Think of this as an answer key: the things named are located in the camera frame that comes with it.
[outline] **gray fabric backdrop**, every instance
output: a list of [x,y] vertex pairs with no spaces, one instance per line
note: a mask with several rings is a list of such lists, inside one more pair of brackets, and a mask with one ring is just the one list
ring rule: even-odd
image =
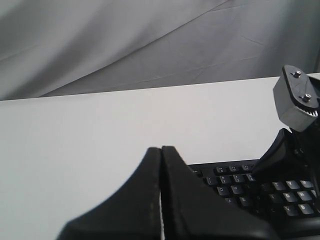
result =
[[0,100],[316,72],[319,0],[2,0]]

